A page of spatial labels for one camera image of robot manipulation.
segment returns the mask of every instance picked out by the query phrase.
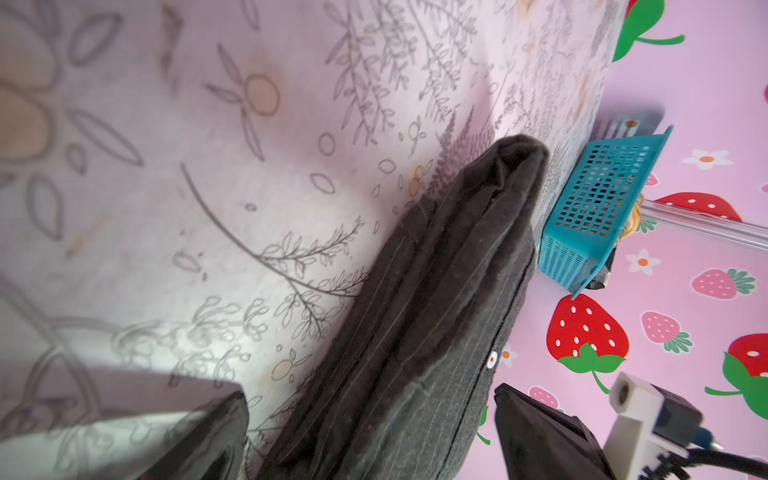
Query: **dark gray garment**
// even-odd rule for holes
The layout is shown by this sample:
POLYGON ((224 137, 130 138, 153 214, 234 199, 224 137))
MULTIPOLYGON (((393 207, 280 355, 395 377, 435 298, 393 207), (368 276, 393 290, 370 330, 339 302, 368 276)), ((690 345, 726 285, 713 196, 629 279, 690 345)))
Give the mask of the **dark gray garment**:
POLYGON ((404 216, 257 478, 456 474, 534 268, 547 158, 501 139, 404 216))

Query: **teal plastic basket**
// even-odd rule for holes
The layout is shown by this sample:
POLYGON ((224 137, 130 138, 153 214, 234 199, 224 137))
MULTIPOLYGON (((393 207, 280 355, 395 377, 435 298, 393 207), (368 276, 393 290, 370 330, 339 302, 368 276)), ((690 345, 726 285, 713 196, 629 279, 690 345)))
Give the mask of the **teal plastic basket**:
POLYGON ((584 149, 547 220, 538 254, 538 268, 574 299, 614 249, 671 132, 592 141, 584 149))

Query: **folded clothing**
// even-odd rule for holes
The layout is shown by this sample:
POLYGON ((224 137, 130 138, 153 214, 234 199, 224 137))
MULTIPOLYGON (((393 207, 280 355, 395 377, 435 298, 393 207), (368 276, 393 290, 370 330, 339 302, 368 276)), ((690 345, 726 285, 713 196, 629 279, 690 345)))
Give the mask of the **folded clothing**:
POLYGON ((534 268, 547 159, 503 138, 403 217, 257 478, 455 476, 534 268))

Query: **leaf drawing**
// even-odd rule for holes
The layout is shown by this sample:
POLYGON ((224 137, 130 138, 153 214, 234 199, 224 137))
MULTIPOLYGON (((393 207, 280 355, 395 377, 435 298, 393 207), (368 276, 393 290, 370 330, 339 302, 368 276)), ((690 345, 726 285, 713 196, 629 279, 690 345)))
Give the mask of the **leaf drawing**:
POLYGON ((163 29, 165 38, 171 45, 176 45, 181 35, 181 29, 184 27, 184 20, 177 9, 168 4, 163 4, 163 29))
POLYGON ((346 21, 341 15, 341 12, 339 12, 339 9, 336 8, 336 6, 331 2, 325 2, 323 3, 323 10, 325 10, 326 15, 330 17, 331 20, 338 23, 339 25, 346 27, 346 21))
POLYGON ((203 267, 200 266, 200 263, 197 261, 197 259, 184 251, 178 251, 174 253, 170 261, 173 265, 190 273, 199 273, 203 270, 203 267))
POLYGON ((79 108, 72 108, 67 116, 80 133, 113 158, 134 167, 144 165, 138 150, 104 120, 79 108))
POLYGON ((224 71, 227 73, 227 75, 230 76, 233 82, 238 85, 242 85, 243 75, 240 74, 240 69, 235 64, 232 56, 227 50, 224 49, 221 43, 217 46, 217 48, 219 51, 219 59, 221 60, 221 65, 224 67, 224 71))
POLYGON ((452 114, 443 135, 438 137, 441 150, 435 162, 435 173, 432 175, 427 189, 427 195, 432 198, 443 198, 448 193, 448 188, 458 171, 476 159, 493 143, 493 128, 484 128, 477 134, 469 133, 474 111, 474 108, 470 110, 464 128, 456 138, 453 137, 456 122, 455 112, 452 114))
POLYGON ((370 25, 362 28, 359 22, 363 16, 356 2, 347 2, 347 7, 349 10, 345 19, 334 4, 323 4, 326 15, 344 28, 326 57, 326 65, 335 62, 343 67, 333 88, 334 100, 344 97, 349 102, 342 120, 342 129, 352 125, 353 144, 363 141, 367 146, 377 144, 377 131, 383 132, 394 127, 391 118, 395 112, 382 103, 382 99, 389 94, 389 89, 381 84, 378 64, 382 56, 370 51, 376 47, 373 35, 378 30, 370 25))
MULTIPOLYGON (((274 310, 273 314, 273 316, 281 318, 282 327, 287 328, 292 323, 293 318, 298 316, 300 321, 293 331, 292 338, 301 338, 301 340, 324 338, 331 326, 330 320, 352 305, 353 299, 356 298, 360 288, 365 283, 369 272, 365 267, 348 273, 343 270, 335 276, 316 283, 314 279, 304 279, 307 276, 307 267, 314 263, 330 266, 333 265, 333 259, 337 255, 342 253, 349 255, 349 243, 353 241, 364 225, 363 221, 359 217, 355 219, 353 227, 348 233, 342 225, 333 232, 333 235, 324 244, 321 244, 319 240, 309 242, 303 237, 295 238, 292 232, 288 232, 279 243, 268 245, 259 254, 235 237, 220 222, 203 200, 183 164, 181 170, 195 200, 211 222, 247 256, 286 281, 290 293, 285 296, 284 301, 274 310), (336 306, 327 305, 327 301, 323 302, 323 300, 334 298, 338 301, 336 306)), ((258 341, 261 338, 260 334, 266 331, 266 325, 261 324, 259 327, 255 327, 250 321, 247 321, 247 324, 250 327, 246 328, 246 334, 258 341)))
POLYGON ((119 13, 98 13, 86 19, 72 34, 67 55, 69 62, 82 67, 95 61, 109 48, 123 26, 119 13))
POLYGON ((240 0, 245 21, 254 30, 259 31, 259 10, 256 8, 256 0, 240 0))
POLYGON ((253 128, 253 122, 250 120, 250 117, 248 117, 245 107, 240 109, 240 121, 243 125, 243 134, 245 135, 246 143, 248 143, 248 148, 254 157, 264 161, 264 154, 261 152, 259 137, 256 135, 256 129, 253 128))
POLYGON ((217 87, 213 84, 205 84, 205 89, 214 94, 219 100, 225 101, 228 104, 242 104, 243 99, 235 92, 223 87, 217 87))
POLYGON ((27 183, 27 214, 46 237, 61 240, 64 229, 64 198, 48 177, 33 174, 27 183))
POLYGON ((426 116, 443 121, 454 110, 447 104, 447 91, 456 89, 464 60, 468 56, 467 46, 477 34, 476 18, 472 7, 465 7, 461 0, 434 2, 433 0, 406 0, 416 31, 421 34, 426 47, 427 62, 424 69, 429 72, 419 100, 428 98, 426 116), (419 13, 427 16, 432 34, 427 32, 425 22, 419 13))
POLYGON ((310 174, 310 180, 317 190, 326 195, 333 195, 336 192, 333 181, 325 174, 310 174))
POLYGON ((85 149, 82 145, 68 144, 64 147, 64 158, 72 170, 80 175, 85 175, 88 159, 85 156, 85 149))
POLYGON ((61 34, 61 19, 53 0, 35 0, 35 16, 46 36, 57 38, 61 34))

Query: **red strawberry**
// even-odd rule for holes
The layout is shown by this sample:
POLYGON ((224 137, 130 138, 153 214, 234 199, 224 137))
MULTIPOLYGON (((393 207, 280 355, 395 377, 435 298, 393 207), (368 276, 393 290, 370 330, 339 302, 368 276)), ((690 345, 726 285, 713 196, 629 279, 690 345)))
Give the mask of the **red strawberry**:
POLYGON ((533 400, 538 400, 548 407, 552 407, 555 410, 558 409, 558 399, 556 399, 554 395, 552 395, 550 392, 547 392, 540 386, 532 386, 531 389, 528 390, 528 396, 533 400))
POLYGON ((755 278, 746 271, 735 268, 727 272, 712 269, 697 276, 690 284, 702 295, 712 296, 720 300, 731 300, 737 293, 749 295, 755 288, 755 278))
POLYGON ((596 372, 614 372, 629 352, 629 339, 614 317, 581 294, 576 300, 563 297, 554 309, 547 348, 572 372, 592 372, 603 392, 609 393, 596 372))
POLYGON ((646 312, 641 317, 645 336, 653 343, 663 343, 668 352, 689 353, 694 343, 687 332, 680 331, 680 324, 670 316, 659 312, 646 312))
POLYGON ((755 333, 737 338, 728 353, 735 356, 750 376, 768 376, 768 333, 755 333))
POLYGON ((741 217, 728 202, 711 194, 700 194, 697 192, 683 192, 681 194, 667 195, 664 198, 656 200, 659 204, 672 205, 673 207, 685 208, 702 214, 714 215, 715 217, 727 218, 729 220, 741 221, 741 217))
POLYGON ((755 333, 735 339, 723 362, 723 376, 736 391, 705 387, 717 396, 741 395, 757 415, 768 420, 768 333, 755 333))

